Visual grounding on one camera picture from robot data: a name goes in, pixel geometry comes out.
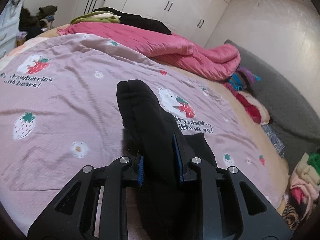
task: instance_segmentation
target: dresser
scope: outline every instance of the dresser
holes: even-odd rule
[[[16,47],[22,0],[9,1],[0,15],[0,59]]]

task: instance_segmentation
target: gray mattress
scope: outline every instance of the gray mattress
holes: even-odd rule
[[[238,46],[240,64],[261,81],[255,83],[249,92],[269,111],[271,127],[285,145],[285,158],[290,172],[305,152],[315,152],[320,147],[320,119],[301,93],[273,67],[246,49]]]

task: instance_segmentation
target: cabinet handle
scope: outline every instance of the cabinet handle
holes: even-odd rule
[[[1,36],[0,41],[3,41],[6,38],[6,36],[7,36],[7,33],[5,35]]]
[[[170,5],[170,7],[169,7],[169,10],[168,11],[170,11],[170,9],[171,9],[171,6],[173,5],[173,2],[171,3],[171,5]]]
[[[164,10],[166,10],[166,9],[167,9],[167,7],[168,7],[168,5],[169,5],[169,2],[170,2],[170,1],[168,1],[167,6],[164,8]]]
[[[200,19],[200,22],[202,21],[202,19]],[[198,25],[197,25],[197,27],[199,27],[199,25],[200,25],[200,22],[198,23]]]

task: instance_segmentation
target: white wardrobe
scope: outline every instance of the white wardrobe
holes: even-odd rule
[[[204,47],[230,0],[106,0],[104,7],[163,22]]]

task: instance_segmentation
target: green cloth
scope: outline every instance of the green cloth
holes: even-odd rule
[[[320,175],[320,154],[313,153],[308,159],[308,164],[314,167],[317,173]]]
[[[101,17],[101,18],[91,18],[91,16],[99,15],[99,14],[104,14],[104,13],[110,13],[113,14],[112,12],[109,11],[101,11],[101,12],[92,12],[86,15],[82,15],[80,17],[77,17],[71,21],[70,24],[77,24],[79,22],[104,22],[104,23],[120,23],[120,20],[118,20],[115,16],[110,16],[110,17]]]

